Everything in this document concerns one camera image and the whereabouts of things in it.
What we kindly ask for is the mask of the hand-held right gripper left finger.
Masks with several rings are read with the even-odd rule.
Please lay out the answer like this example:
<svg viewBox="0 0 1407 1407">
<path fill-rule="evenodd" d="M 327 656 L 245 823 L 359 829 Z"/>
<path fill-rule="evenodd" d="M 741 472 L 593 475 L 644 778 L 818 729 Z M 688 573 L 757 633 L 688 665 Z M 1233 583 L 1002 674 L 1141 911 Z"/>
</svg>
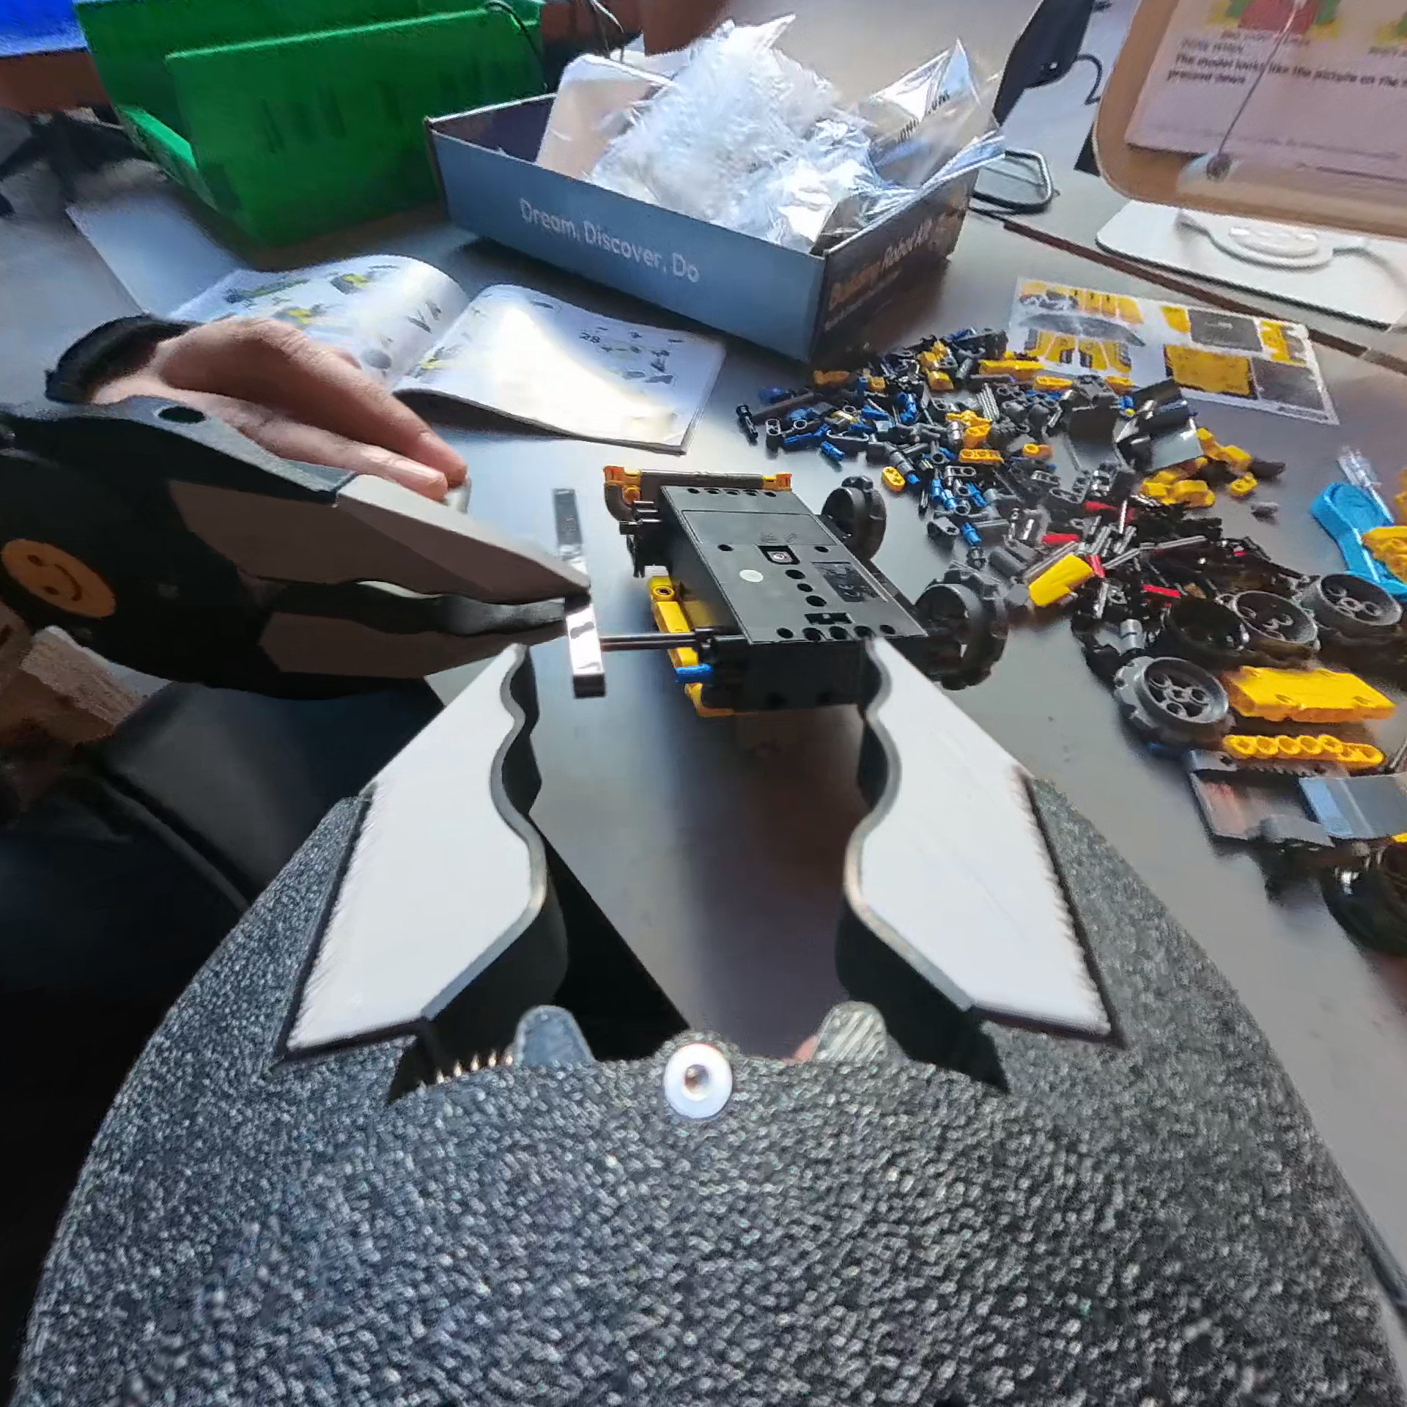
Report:
<svg viewBox="0 0 1407 1407">
<path fill-rule="evenodd" d="M 532 656 L 510 645 L 364 787 L 289 1054 L 414 1036 L 483 1057 L 551 1000 L 536 717 Z"/>
</svg>

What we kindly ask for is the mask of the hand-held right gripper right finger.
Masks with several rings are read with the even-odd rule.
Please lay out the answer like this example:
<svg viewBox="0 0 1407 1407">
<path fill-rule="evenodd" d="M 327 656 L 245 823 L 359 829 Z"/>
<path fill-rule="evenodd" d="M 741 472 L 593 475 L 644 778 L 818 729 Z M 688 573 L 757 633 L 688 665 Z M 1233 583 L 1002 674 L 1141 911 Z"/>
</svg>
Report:
<svg viewBox="0 0 1407 1407">
<path fill-rule="evenodd" d="M 869 810 L 843 859 L 851 933 L 889 955 L 848 958 L 851 993 L 887 1012 L 954 1009 L 1113 1037 L 1075 903 L 1040 826 L 1033 775 L 889 641 L 866 644 L 858 787 Z"/>
</svg>

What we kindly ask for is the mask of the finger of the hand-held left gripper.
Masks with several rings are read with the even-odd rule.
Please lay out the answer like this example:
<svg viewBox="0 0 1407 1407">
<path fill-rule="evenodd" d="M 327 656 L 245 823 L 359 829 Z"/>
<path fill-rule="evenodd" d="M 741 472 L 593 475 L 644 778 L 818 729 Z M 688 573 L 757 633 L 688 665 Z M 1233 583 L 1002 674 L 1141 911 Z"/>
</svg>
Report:
<svg viewBox="0 0 1407 1407">
<path fill-rule="evenodd" d="M 562 602 L 280 600 L 264 625 L 265 683 L 417 680 L 565 633 Z"/>
<path fill-rule="evenodd" d="M 381 582 L 497 604 L 592 589 L 588 573 L 556 552 L 373 475 L 355 475 L 321 501 L 185 480 L 173 480 L 170 494 L 194 536 L 265 582 Z"/>
</svg>

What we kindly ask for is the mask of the black long holed beam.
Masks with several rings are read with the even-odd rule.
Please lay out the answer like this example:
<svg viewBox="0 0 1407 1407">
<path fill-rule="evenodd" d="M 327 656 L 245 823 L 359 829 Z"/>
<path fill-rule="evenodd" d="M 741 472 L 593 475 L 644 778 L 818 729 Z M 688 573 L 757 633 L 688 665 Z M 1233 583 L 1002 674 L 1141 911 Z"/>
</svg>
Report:
<svg viewBox="0 0 1407 1407">
<path fill-rule="evenodd" d="M 559 559 L 584 576 L 586 586 L 565 597 L 565 641 L 570 653 L 574 699 L 603 699 L 608 693 L 605 651 L 592 600 L 580 501 L 572 488 L 553 491 L 556 540 Z"/>
</svg>

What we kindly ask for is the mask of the yellow toy vehicle model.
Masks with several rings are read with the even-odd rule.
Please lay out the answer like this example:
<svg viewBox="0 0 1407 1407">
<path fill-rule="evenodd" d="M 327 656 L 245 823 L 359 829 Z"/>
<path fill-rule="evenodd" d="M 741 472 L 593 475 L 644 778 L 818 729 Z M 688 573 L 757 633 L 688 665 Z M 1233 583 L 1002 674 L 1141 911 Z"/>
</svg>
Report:
<svg viewBox="0 0 1407 1407">
<path fill-rule="evenodd" d="M 1005 653 L 1005 595 L 980 572 L 950 566 L 910 600 L 879 568 L 887 504 L 864 473 L 814 511 L 788 472 L 605 466 L 603 501 L 700 717 L 856 706 L 870 641 L 946 688 Z"/>
</svg>

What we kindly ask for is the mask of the instruction booklet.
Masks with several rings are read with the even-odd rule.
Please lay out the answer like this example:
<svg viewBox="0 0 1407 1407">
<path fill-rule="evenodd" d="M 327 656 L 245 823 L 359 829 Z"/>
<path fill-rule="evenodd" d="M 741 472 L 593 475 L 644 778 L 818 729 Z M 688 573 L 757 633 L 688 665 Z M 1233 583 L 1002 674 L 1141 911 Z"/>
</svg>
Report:
<svg viewBox="0 0 1407 1407">
<path fill-rule="evenodd" d="M 467 293 L 411 255 L 234 271 L 179 321 L 277 321 L 349 353 L 405 402 L 454 402 L 566 437 L 682 451 L 714 394 L 718 339 L 614 321 L 520 285 Z"/>
</svg>

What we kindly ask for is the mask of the person's dark jeans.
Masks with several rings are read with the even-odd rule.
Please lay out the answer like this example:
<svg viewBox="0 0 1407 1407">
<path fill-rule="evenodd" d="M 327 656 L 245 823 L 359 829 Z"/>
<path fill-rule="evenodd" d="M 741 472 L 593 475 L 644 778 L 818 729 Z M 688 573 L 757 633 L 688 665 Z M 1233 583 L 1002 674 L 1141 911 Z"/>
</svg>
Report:
<svg viewBox="0 0 1407 1407">
<path fill-rule="evenodd" d="M 178 993 L 324 815 L 443 710 L 170 683 L 3 823 L 3 998 Z"/>
</svg>

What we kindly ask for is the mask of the dark wheel hub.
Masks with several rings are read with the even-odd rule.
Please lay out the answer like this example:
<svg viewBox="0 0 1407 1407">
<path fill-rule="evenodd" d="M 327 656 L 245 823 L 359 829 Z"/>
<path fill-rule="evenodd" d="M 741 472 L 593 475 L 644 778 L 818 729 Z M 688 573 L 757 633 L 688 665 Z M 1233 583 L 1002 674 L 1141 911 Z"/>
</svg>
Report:
<svg viewBox="0 0 1407 1407">
<path fill-rule="evenodd" d="M 1244 662 L 1281 667 L 1319 656 L 1319 625 L 1297 600 L 1272 590 L 1236 590 L 1224 595 L 1223 604 L 1244 629 L 1246 644 L 1239 653 Z"/>
<path fill-rule="evenodd" d="M 1381 583 L 1349 573 L 1319 573 L 1295 602 L 1313 620 L 1323 649 L 1390 649 L 1402 641 L 1402 604 Z"/>
<path fill-rule="evenodd" d="M 1186 595 L 1166 610 L 1153 649 L 1161 658 L 1181 658 L 1221 673 L 1244 661 L 1252 633 L 1230 604 Z"/>
</svg>

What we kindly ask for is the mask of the yellow thin holed beam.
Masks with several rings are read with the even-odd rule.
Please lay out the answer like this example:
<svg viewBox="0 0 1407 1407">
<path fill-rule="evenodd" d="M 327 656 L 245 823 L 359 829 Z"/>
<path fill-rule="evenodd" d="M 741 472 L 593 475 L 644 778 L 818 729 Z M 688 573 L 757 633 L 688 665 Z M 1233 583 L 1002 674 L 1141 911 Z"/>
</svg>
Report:
<svg viewBox="0 0 1407 1407">
<path fill-rule="evenodd" d="M 1260 767 L 1323 767 L 1336 766 L 1344 773 L 1381 771 L 1386 753 L 1375 743 L 1344 738 L 1337 735 L 1252 735 L 1227 732 L 1223 737 L 1223 753 L 1234 766 Z"/>
</svg>

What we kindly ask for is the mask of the yellow flat holed panel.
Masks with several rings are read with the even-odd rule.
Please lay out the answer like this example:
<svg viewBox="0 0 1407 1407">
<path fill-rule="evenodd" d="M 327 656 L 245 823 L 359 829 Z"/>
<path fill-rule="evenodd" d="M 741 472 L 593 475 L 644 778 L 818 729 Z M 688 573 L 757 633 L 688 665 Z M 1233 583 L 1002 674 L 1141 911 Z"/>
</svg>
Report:
<svg viewBox="0 0 1407 1407">
<path fill-rule="evenodd" d="M 1227 704 L 1263 722 L 1375 722 L 1397 704 L 1354 673 L 1241 665 L 1221 673 Z"/>
</svg>

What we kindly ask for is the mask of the blue cardboard box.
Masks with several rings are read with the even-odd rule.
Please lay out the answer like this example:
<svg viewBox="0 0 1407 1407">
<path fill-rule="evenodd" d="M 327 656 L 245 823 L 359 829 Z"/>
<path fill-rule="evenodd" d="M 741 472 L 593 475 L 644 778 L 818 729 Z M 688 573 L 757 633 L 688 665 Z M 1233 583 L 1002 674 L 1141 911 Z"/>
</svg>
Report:
<svg viewBox="0 0 1407 1407">
<path fill-rule="evenodd" d="M 822 255 L 536 165 L 553 97 L 425 120 L 448 220 L 460 230 L 698 326 L 818 363 L 856 346 L 889 303 L 940 274 L 976 183 L 961 172 Z"/>
</svg>

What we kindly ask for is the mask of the black rubber tyre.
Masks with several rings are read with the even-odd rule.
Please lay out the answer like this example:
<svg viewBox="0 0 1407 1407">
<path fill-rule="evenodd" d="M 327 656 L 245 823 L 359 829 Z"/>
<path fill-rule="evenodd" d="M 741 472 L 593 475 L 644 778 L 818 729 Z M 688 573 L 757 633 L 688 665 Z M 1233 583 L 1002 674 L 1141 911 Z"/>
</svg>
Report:
<svg viewBox="0 0 1407 1407">
<path fill-rule="evenodd" d="M 1404 956 L 1404 841 L 1320 877 L 1327 911 L 1361 948 Z"/>
</svg>

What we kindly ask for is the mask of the green plastic bin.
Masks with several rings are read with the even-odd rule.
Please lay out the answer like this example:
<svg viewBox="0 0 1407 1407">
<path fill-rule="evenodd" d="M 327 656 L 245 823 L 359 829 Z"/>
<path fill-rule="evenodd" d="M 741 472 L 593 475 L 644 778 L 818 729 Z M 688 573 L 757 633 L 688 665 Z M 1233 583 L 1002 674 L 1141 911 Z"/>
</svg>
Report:
<svg viewBox="0 0 1407 1407">
<path fill-rule="evenodd" d="M 301 68 L 280 42 L 268 66 L 234 56 L 185 76 L 191 192 L 261 247 L 286 247 L 428 204 L 425 120 L 540 90 L 542 1 L 345 31 Z"/>
<path fill-rule="evenodd" d="M 76 1 L 76 20 L 112 108 L 145 111 L 190 138 L 185 76 L 234 56 L 268 66 L 280 42 L 304 49 L 301 68 L 321 73 L 318 49 L 345 31 L 437 19 L 479 1 Z"/>
</svg>

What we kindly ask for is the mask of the dark curved panel piece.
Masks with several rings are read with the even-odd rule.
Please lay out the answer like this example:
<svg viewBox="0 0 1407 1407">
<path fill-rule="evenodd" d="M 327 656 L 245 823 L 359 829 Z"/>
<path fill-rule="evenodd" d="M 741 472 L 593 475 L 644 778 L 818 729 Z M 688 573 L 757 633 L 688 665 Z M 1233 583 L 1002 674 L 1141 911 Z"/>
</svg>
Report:
<svg viewBox="0 0 1407 1407">
<path fill-rule="evenodd" d="M 1113 448 L 1136 473 L 1150 475 L 1201 457 L 1193 411 L 1173 377 L 1136 388 L 1128 402 Z"/>
</svg>

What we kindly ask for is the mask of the blue brick separator tool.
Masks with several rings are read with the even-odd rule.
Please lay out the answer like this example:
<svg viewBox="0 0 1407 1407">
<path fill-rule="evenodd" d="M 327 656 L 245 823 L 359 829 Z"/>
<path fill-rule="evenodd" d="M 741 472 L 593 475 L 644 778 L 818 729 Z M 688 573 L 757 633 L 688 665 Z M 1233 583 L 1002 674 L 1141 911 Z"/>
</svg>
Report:
<svg viewBox="0 0 1407 1407">
<path fill-rule="evenodd" d="M 1364 540 L 1369 531 L 1393 525 L 1388 510 L 1372 491 L 1346 480 L 1327 483 L 1311 500 L 1311 516 L 1336 542 L 1349 573 L 1381 586 L 1404 602 L 1404 582 Z"/>
</svg>

